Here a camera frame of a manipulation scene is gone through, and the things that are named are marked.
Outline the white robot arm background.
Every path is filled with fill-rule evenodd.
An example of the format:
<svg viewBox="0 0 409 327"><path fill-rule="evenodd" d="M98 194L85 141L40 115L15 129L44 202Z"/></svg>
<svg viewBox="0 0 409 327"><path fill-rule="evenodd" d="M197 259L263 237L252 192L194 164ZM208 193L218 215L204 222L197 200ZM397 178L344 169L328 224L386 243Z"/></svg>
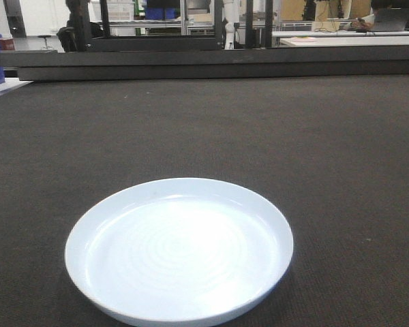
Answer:
<svg viewBox="0 0 409 327"><path fill-rule="evenodd" d="M223 0L225 24L225 50L233 50L236 40L236 30L239 25L239 1Z"/></svg>

